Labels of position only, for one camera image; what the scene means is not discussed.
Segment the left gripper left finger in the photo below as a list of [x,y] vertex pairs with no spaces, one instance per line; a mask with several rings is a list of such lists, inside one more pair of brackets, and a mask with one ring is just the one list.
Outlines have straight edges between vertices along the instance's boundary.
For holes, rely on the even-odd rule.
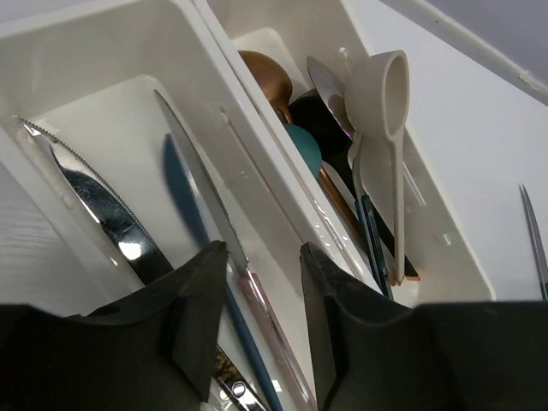
[[225,243],[213,241],[87,316],[2,305],[2,409],[200,409],[210,392],[227,262]]

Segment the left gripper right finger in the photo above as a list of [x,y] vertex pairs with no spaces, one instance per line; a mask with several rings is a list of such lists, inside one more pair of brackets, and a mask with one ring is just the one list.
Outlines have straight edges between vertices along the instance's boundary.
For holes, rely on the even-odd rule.
[[544,410],[542,301],[392,301],[301,247],[301,282],[322,410]]

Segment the steel knife dark handle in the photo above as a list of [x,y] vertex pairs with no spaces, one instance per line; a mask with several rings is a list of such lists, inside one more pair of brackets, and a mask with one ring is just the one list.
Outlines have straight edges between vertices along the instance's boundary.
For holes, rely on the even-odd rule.
[[[69,145],[27,119],[19,119],[43,152],[51,155],[67,184],[137,277],[147,285],[174,270],[140,220],[112,186]],[[213,379],[239,410],[269,410],[220,346],[214,349]]]

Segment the steel knife pink handle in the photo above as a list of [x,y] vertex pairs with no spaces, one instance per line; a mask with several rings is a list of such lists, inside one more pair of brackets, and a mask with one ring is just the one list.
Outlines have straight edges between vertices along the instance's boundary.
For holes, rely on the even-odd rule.
[[229,250],[229,264],[235,273],[242,297],[253,312],[255,322],[268,344],[296,401],[304,410],[317,408],[315,398],[289,345],[282,326],[235,231],[222,198],[187,131],[159,91],[155,97],[170,126],[163,149],[164,175],[177,210],[198,241],[208,241],[207,230],[197,206],[201,197]]

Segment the blue plastic knife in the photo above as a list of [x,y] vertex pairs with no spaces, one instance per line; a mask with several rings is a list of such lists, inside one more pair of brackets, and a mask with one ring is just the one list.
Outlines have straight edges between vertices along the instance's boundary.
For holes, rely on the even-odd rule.
[[[197,205],[198,197],[205,200],[221,235],[221,240],[227,243],[229,267],[233,272],[239,274],[245,268],[247,256],[242,252],[234,226],[229,220],[222,199],[199,154],[193,146],[188,145],[187,148],[190,153],[181,155],[175,136],[173,134],[165,135],[162,154],[163,169],[171,197],[182,219],[190,228],[194,239],[200,245],[207,245],[211,242],[204,218]],[[230,320],[246,354],[247,362],[253,369],[270,409],[281,410],[283,407],[265,362],[230,287],[226,288],[225,301]]]

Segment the steel knife teal handle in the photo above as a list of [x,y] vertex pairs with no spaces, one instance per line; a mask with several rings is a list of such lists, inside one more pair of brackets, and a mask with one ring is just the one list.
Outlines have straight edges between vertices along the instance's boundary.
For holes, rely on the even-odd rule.
[[544,301],[547,301],[547,259],[545,256],[544,245],[528,191],[524,184],[521,184],[519,186],[519,189],[526,215],[527,227],[529,231],[530,242],[532,244],[534,261],[539,277],[540,293],[542,299]]

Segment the black spoon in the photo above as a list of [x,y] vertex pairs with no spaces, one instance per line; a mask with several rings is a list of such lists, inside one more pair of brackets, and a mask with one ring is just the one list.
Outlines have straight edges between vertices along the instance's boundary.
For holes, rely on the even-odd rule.
[[351,139],[340,129],[318,92],[311,89],[302,94],[289,105],[289,113],[294,123],[304,128],[317,141],[323,160],[341,177],[354,199],[354,205],[357,206],[357,196],[348,164]]

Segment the teal plastic spoon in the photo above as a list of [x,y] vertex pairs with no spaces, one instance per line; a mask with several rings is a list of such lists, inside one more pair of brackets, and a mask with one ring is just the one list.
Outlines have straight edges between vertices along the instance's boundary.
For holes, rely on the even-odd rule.
[[316,140],[304,129],[297,125],[284,123],[284,129],[293,141],[308,169],[316,180],[319,179],[322,167],[322,155]]

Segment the beige plastic spoon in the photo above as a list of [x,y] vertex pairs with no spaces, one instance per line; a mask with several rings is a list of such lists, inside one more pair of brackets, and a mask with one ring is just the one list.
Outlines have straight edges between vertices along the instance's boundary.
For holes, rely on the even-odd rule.
[[390,149],[395,239],[394,274],[405,275],[403,140],[410,103],[408,58],[404,51],[372,55],[352,68],[345,82],[345,109],[354,129]]

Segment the steel spoon teal handle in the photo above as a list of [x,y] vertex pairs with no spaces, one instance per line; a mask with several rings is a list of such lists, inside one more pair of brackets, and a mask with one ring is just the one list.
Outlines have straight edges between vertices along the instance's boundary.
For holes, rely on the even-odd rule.
[[349,150],[354,146],[354,127],[350,125],[346,114],[343,84],[314,57],[307,58],[307,71],[322,101],[324,113],[319,116],[319,121],[322,128],[322,144],[326,146],[324,150],[327,155],[326,162],[334,168],[352,195],[356,220],[359,222],[360,231],[363,232],[373,277],[378,282],[382,293],[392,299],[389,273],[372,202],[362,188],[356,188],[360,181],[355,178],[349,163]]

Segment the copper spoon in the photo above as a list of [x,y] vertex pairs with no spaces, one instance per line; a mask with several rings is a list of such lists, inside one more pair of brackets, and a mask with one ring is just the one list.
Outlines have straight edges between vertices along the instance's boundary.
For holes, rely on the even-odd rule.
[[[275,60],[260,52],[239,51],[239,54],[281,123],[283,125],[284,123],[294,124],[289,113],[289,99],[293,92],[293,85],[287,72]],[[350,229],[353,239],[357,240],[359,248],[367,257],[370,257],[371,252],[368,250],[363,229],[326,172],[323,162],[318,182],[331,204]]]

